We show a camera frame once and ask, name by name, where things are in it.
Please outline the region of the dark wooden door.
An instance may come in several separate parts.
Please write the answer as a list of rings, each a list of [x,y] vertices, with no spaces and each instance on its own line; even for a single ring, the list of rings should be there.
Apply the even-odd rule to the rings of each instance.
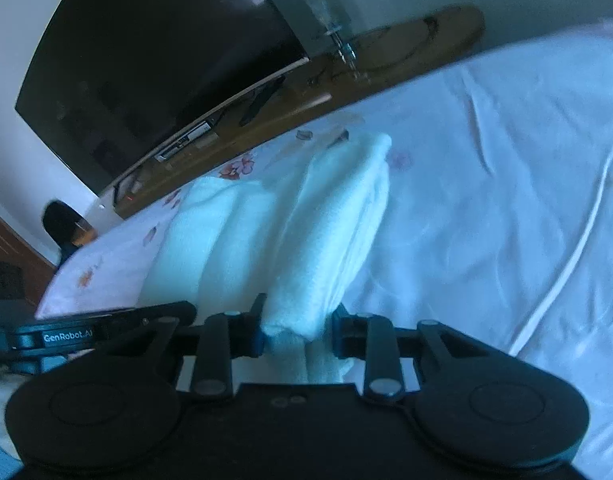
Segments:
[[[54,273],[55,267],[0,218],[0,300],[26,300],[35,310]]]

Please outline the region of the glass table lamp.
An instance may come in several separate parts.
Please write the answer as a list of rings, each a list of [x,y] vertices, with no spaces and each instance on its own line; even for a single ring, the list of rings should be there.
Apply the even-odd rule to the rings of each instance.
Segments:
[[[369,74],[357,65],[350,39],[350,17],[341,0],[282,0],[308,54],[335,52],[353,79],[368,81]]]

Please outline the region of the silver set-top box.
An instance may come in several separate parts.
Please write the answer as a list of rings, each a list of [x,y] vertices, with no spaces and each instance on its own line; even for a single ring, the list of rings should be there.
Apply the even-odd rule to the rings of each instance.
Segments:
[[[154,155],[154,159],[156,159],[157,162],[165,162],[177,153],[180,153],[184,148],[187,148],[188,145],[196,145],[203,148],[216,140],[218,140],[218,135],[212,129],[209,122],[202,122],[196,127],[189,129],[184,136],[180,136],[171,144],[162,148],[160,152]]]

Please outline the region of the white knit sweater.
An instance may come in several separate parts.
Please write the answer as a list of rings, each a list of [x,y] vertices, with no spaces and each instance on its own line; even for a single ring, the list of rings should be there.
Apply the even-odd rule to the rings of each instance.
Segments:
[[[338,384],[331,313],[369,255],[389,198],[384,133],[355,133],[256,179],[197,179],[165,233],[141,306],[187,301],[198,322],[265,302],[266,349],[236,382]]]

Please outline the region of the large black television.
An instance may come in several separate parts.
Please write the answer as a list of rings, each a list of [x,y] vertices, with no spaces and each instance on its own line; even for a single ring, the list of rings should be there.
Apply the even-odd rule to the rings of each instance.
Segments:
[[[272,0],[61,0],[16,109],[100,193],[306,59]]]

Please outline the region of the floral white bed sheet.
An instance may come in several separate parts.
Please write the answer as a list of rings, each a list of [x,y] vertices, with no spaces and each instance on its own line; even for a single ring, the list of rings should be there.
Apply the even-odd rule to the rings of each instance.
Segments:
[[[401,84],[203,177],[286,171],[355,133],[391,139],[389,198],[340,304],[417,330],[419,356],[236,382],[252,358],[216,337],[188,356],[203,322],[158,318],[36,375],[0,367],[0,479],[613,479],[613,22]],[[197,179],[80,249],[35,318],[143,308]]]

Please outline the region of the black chair with clothes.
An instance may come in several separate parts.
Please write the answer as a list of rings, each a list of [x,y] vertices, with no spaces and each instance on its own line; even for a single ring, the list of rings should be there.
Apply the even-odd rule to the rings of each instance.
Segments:
[[[49,202],[42,215],[43,228],[59,248],[59,270],[81,247],[96,240],[97,231],[78,211],[61,200]]]

